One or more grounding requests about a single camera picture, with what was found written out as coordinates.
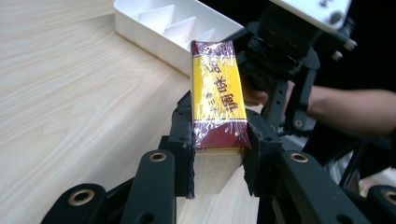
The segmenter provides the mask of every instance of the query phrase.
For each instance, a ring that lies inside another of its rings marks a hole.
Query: plastic wrap
[[[250,147],[233,42],[191,42],[195,148]]]

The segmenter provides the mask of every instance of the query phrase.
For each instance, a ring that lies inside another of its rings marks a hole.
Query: wood grain surface
[[[190,84],[115,32],[112,0],[0,0],[0,223],[134,176]],[[178,198],[177,223],[255,223],[257,205],[239,168],[220,194]]]

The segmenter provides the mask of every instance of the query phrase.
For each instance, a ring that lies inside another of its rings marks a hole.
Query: white container
[[[116,31],[191,74],[192,40],[218,42],[244,27],[195,0],[116,0]]]

